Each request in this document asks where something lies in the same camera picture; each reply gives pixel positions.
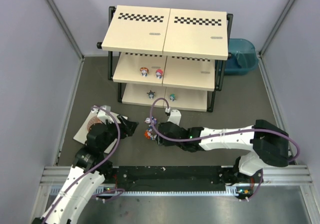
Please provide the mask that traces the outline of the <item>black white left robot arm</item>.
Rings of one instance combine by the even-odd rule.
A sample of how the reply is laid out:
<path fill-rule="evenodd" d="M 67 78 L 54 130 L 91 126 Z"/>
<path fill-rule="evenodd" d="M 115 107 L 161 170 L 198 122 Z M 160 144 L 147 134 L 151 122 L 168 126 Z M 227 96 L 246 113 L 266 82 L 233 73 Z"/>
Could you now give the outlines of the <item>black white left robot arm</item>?
<path fill-rule="evenodd" d="M 68 177 L 51 207 L 34 224 L 76 224 L 96 189 L 113 176 L 105 150 L 134 134 L 138 123 L 117 115 L 117 122 L 89 123 L 84 146 L 79 149 Z"/>

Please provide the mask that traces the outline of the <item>pink-hooded Doraemon figure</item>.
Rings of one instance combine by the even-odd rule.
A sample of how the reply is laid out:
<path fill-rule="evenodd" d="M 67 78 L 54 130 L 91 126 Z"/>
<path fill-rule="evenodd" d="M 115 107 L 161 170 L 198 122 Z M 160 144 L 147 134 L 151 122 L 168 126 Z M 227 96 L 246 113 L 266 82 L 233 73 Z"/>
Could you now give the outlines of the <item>pink-hooded Doraemon figure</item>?
<path fill-rule="evenodd" d="M 164 72 L 163 72 L 162 69 L 157 69 L 156 72 L 155 72 L 155 76 L 156 76 L 157 79 L 162 79 L 163 74 L 164 74 Z"/>

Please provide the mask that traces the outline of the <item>orange lion Doraemon figure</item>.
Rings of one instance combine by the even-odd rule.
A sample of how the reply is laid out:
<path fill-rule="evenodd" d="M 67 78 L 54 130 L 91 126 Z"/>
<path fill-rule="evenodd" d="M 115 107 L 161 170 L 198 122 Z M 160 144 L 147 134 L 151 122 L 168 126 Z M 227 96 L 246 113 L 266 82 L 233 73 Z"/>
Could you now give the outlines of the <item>orange lion Doraemon figure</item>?
<path fill-rule="evenodd" d="M 149 69 L 147 67 L 141 67 L 140 73 L 141 73 L 142 77 L 147 77 L 149 74 Z"/>

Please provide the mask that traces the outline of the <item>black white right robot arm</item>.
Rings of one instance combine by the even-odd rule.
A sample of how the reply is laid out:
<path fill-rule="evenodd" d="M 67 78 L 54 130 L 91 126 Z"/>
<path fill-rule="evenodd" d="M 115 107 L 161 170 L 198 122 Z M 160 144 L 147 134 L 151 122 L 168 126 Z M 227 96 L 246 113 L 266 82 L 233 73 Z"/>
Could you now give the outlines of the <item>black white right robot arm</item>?
<path fill-rule="evenodd" d="M 238 129 L 182 128 L 174 122 L 160 123 L 157 142 L 177 146 L 187 152 L 244 150 L 246 155 L 236 159 L 230 171 L 220 171 L 222 182 L 235 184 L 261 174 L 267 167 L 286 167 L 289 157 L 289 135 L 266 120 Z"/>

